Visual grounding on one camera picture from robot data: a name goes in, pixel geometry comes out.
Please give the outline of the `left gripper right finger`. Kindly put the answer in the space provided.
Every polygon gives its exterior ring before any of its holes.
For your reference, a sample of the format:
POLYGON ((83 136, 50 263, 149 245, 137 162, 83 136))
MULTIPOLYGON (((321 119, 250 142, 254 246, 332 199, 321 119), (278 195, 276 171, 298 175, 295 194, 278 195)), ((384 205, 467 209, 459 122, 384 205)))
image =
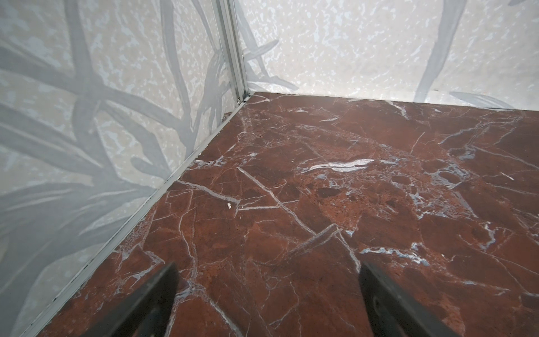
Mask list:
POLYGON ((457 336, 372 263, 362 263, 359 286, 374 336, 457 336))

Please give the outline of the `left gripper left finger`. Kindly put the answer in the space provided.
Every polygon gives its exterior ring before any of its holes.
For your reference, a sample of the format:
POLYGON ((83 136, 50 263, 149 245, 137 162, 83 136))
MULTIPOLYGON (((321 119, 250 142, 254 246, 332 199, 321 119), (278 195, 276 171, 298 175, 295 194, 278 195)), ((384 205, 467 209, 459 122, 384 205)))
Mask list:
POLYGON ((114 307, 83 336, 164 336, 179 275, 170 263, 114 307))

